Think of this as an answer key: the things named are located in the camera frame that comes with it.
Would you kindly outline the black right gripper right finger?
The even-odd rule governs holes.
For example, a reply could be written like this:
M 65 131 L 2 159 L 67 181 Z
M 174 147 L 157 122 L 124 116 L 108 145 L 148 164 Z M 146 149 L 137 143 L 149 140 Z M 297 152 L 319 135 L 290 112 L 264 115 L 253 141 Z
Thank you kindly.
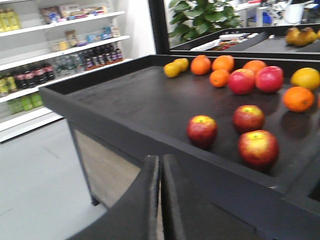
M 162 158 L 161 208 L 166 240 L 256 240 L 243 221 L 211 203 L 175 156 Z

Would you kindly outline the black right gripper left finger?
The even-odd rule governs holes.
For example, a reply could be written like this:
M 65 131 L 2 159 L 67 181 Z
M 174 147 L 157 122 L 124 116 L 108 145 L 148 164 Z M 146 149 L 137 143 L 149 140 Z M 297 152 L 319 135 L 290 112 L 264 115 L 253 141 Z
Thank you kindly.
M 71 240 L 155 240 L 159 205 L 160 161 L 149 155 L 121 198 Z

